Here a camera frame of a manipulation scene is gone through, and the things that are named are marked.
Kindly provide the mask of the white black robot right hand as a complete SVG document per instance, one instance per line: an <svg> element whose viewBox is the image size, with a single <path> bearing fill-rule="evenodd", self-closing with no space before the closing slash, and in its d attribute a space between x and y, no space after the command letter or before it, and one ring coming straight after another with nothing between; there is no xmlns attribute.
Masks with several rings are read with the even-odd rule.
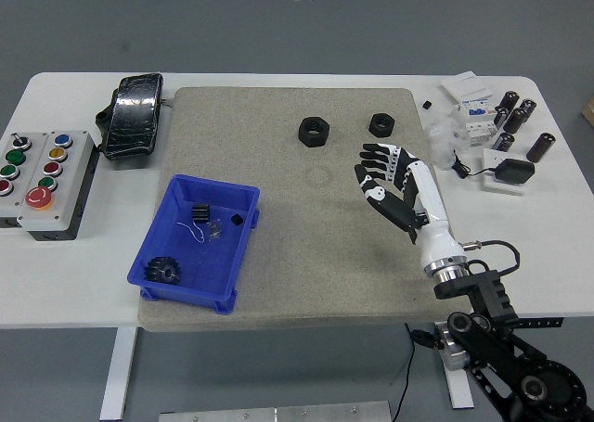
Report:
<svg viewBox="0 0 594 422"><path fill-rule="evenodd" d="M407 232L421 250L428 277L446 269L465 269L464 249L451 236L446 208L429 167L404 148L365 144L355 176L367 202Z"/></svg>

